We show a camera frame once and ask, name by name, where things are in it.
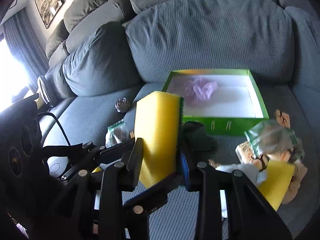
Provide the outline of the green cardboard box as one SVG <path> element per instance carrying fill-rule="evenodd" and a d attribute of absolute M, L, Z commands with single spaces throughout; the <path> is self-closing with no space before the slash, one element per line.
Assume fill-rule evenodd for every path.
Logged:
<path fill-rule="evenodd" d="M 189 69 L 170 73 L 163 91 L 183 97 L 183 83 L 191 78 L 217 82 L 217 90 L 204 104 L 188 106 L 184 101 L 183 122 L 197 121 L 213 135 L 243 136 L 269 119 L 263 98 L 248 69 Z"/>

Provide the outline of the dark green scrunchie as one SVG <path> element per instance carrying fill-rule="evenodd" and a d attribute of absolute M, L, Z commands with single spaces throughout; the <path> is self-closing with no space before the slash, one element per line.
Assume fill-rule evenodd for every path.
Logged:
<path fill-rule="evenodd" d="M 182 127 L 185 146 L 195 162 L 207 162 L 217 151 L 217 141 L 207 134 L 204 124 L 188 121 Z"/>

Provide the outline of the grey sofa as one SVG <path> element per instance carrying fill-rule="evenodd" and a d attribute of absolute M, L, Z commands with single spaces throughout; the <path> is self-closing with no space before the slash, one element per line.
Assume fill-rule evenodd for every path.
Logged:
<path fill-rule="evenodd" d="M 59 123 L 42 128 L 44 144 L 104 143 L 107 126 L 124 119 L 133 129 L 135 110 L 118 114 L 118 96 L 136 102 L 159 90 L 170 72 L 182 69 L 249 69 L 268 113 L 280 108 L 306 150 L 306 179 L 293 202 L 279 214 L 294 237 L 319 208 L 319 16 L 308 0 L 131 0 L 137 11 L 126 26 L 131 57 L 109 66 L 93 80 L 76 66 L 101 65 L 113 42 L 106 38 L 84 59 L 82 49 L 58 65 L 82 87 L 101 89 L 97 96 L 74 93 L 55 109 Z"/>

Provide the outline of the green zip bag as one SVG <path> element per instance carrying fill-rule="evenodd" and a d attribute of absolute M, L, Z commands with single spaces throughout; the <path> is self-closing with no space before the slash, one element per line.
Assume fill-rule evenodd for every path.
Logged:
<path fill-rule="evenodd" d="M 281 126 L 275 120 L 264 120 L 245 131 L 245 137 L 256 158 L 265 155 L 276 157 L 289 152 L 289 162 L 302 160 L 305 156 L 303 144 L 295 131 Z"/>
<path fill-rule="evenodd" d="M 121 144 L 122 142 L 126 142 L 129 139 L 130 135 L 125 127 L 125 122 L 121 119 L 107 128 L 105 146 L 106 148 L 109 148 L 114 145 Z"/>

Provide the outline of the framed landscape picture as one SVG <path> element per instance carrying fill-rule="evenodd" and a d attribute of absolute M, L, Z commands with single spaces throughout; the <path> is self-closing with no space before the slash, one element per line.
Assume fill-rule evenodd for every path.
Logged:
<path fill-rule="evenodd" d="M 34 0 L 44 26 L 48 28 L 62 7 L 61 0 Z"/>

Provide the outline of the purple checked scrunchie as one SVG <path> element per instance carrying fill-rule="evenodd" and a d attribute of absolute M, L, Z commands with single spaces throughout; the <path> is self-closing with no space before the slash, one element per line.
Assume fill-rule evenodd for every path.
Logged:
<path fill-rule="evenodd" d="M 191 78 L 183 83 L 183 97 L 186 105 L 196 106 L 207 103 L 217 90 L 217 82 L 205 78 Z"/>

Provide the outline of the yellow sponge large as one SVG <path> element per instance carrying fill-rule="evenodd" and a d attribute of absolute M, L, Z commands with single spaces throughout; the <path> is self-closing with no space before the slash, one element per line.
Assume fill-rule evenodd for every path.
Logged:
<path fill-rule="evenodd" d="M 136 103 L 135 138 L 143 140 L 139 181 L 150 188 L 176 171 L 183 98 L 154 91 Z"/>

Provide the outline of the beige hair claw clip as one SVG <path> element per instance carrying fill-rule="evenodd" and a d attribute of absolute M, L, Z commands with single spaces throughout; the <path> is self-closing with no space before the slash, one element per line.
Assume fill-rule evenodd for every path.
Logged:
<path fill-rule="evenodd" d="M 292 148 L 281 154 L 281 161 L 291 163 L 295 166 L 291 182 L 282 201 L 283 204 L 289 204 L 289 202 L 295 198 L 300 188 L 301 181 L 308 171 L 308 168 L 302 163 L 301 157 L 295 157 L 294 152 L 295 149 Z"/>

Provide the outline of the grey curtain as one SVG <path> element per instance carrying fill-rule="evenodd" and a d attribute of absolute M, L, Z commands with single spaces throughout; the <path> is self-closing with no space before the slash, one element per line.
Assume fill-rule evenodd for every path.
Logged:
<path fill-rule="evenodd" d="M 35 36 L 26 9 L 7 19 L 3 23 L 3 31 L 11 54 L 25 68 L 28 87 L 36 92 L 38 77 L 46 74 L 49 63 Z"/>

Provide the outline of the steel wool scrubber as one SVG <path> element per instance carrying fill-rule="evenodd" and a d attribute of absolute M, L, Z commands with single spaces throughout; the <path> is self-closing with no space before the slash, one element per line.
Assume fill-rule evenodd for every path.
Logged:
<path fill-rule="evenodd" d="M 119 113 L 126 113 L 131 108 L 131 101 L 126 97 L 119 98 L 115 103 L 115 108 Z"/>

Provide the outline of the tree print tissue pack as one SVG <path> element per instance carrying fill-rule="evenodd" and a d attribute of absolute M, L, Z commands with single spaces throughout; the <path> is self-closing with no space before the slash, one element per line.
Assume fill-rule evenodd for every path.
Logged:
<path fill-rule="evenodd" d="M 274 120 L 283 127 L 291 128 L 290 116 L 283 111 L 277 109 L 274 113 Z"/>

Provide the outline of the green zip bag left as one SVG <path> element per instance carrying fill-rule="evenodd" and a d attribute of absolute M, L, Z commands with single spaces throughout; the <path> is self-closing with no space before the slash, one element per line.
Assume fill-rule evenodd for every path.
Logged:
<path fill-rule="evenodd" d="M 122 142 L 126 142 L 129 139 L 130 135 L 125 127 L 125 122 L 121 119 L 107 128 L 105 146 L 106 148 L 109 148 L 114 145 L 121 144 Z"/>

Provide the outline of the green zip bag right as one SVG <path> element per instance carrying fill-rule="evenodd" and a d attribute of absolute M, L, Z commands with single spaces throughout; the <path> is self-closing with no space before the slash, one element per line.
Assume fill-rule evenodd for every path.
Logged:
<path fill-rule="evenodd" d="M 276 157 L 289 152 L 289 162 L 302 160 L 305 156 L 303 144 L 295 131 L 281 126 L 275 120 L 264 120 L 245 131 L 245 137 L 256 158 L 265 155 Z"/>

